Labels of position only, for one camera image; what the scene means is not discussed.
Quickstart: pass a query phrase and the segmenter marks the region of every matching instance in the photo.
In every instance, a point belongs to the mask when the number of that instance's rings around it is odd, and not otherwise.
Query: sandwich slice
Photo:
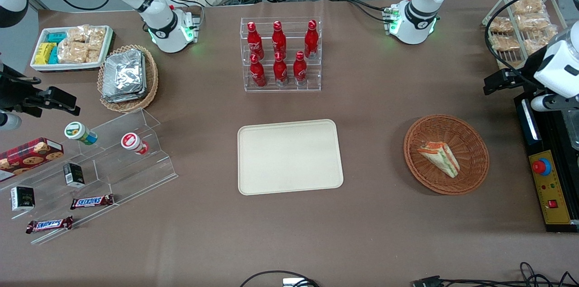
[[[459,162],[452,154],[451,148],[444,142],[426,142],[418,149],[418,153],[425,156],[436,167],[448,176],[455,178],[460,171]]]

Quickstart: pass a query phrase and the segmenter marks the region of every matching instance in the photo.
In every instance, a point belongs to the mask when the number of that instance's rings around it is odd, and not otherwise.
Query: brown table
[[[115,47],[152,52],[160,85],[147,110],[161,121],[161,146],[180,177],[41,246],[28,243],[6,204],[0,285],[236,287],[258,271],[285,269],[327,287],[407,286],[435,274],[514,279],[521,261],[554,278],[577,270],[579,235],[544,233],[512,102],[519,92],[482,93],[497,67],[479,24],[495,2],[447,0],[418,46],[386,37],[378,21],[345,2],[216,7],[206,10],[199,43],[176,54],[155,48],[134,11],[41,11],[41,28],[107,24]],[[244,92],[240,18],[277,15],[323,17],[321,92]],[[118,116],[99,103],[96,72],[27,73],[76,95],[78,120],[88,126]],[[407,129],[437,113],[466,120],[488,146],[488,177],[466,196],[430,192],[405,165]],[[337,124],[343,186],[238,192],[240,127],[322,118]],[[0,134],[2,145],[62,140],[72,119],[60,111],[23,116],[20,130]],[[279,286],[281,278],[258,285]]]

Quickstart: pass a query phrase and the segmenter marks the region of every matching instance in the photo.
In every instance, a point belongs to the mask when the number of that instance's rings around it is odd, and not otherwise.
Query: blue package
[[[58,46],[52,48],[50,52],[50,58],[48,59],[48,64],[58,64]]]
[[[46,42],[59,43],[66,38],[66,33],[49,33],[46,37]]]

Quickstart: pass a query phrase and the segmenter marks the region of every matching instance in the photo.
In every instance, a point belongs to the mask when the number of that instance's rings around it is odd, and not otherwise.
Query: wicker basket
[[[449,145],[460,165],[455,178],[418,153],[418,148],[428,141]],[[414,177],[440,194],[456,196],[471,192],[482,184],[489,171],[489,152],[480,135],[467,122],[448,115],[417,120],[404,138],[404,158]]]
[[[145,71],[147,71],[147,95],[143,99],[136,99],[136,100],[129,100],[123,101],[121,103],[109,103],[103,98],[101,98],[101,104],[105,105],[108,109],[117,112],[124,112],[128,113],[137,108],[145,108],[149,106],[153,98],[155,98],[155,94],[157,93],[157,87],[159,86],[159,74],[157,72],[157,64],[155,64],[155,60],[153,60],[153,56],[151,53],[142,46],[136,45],[128,45],[123,46],[121,48],[115,49],[110,54],[118,54],[124,53],[129,49],[138,49],[143,54],[145,54]],[[97,89],[99,89],[99,93],[103,94],[103,73],[104,73],[105,64],[101,64],[101,68],[99,69],[99,80],[97,81]]]

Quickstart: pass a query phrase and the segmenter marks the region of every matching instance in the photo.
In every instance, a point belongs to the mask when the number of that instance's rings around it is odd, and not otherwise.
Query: coca-cola bottle
[[[306,33],[306,46],[304,49],[304,54],[309,60],[313,60],[318,57],[318,40],[320,40],[320,35],[316,29],[317,23],[315,20],[310,20],[308,22],[308,32]]]
[[[283,87],[288,84],[288,67],[286,66],[281,53],[274,54],[275,63],[273,63],[273,74],[275,75],[275,84]]]
[[[247,44],[250,45],[250,51],[252,54],[257,55],[258,60],[263,60],[265,53],[263,52],[263,44],[261,42],[261,36],[255,29],[255,23],[247,23],[247,29],[249,33],[247,34]]]
[[[263,65],[261,65],[259,62],[258,56],[256,54],[252,54],[250,56],[250,61],[252,62],[250,65],[252,79],[258,87],[265,87],[267,85],[267,78],[265,77],[265,73],[263,72]]]
[[[282,60],[285,60],[285,57],[287,56],[285,53],[287,44],[285,42],[285,33],[281,30],[281,22],[279,21],[273,23],[273,35],[271,36],[271,41],[273,42],[273,52],[281,54]]]
[[[308,65],[304,60],[304,52],[299,51],[295,54],[295,62],[294,62],[294,79],[295,84],[298,86],[305,85],[308,80],[306,80],[306,70],[308,69]]]

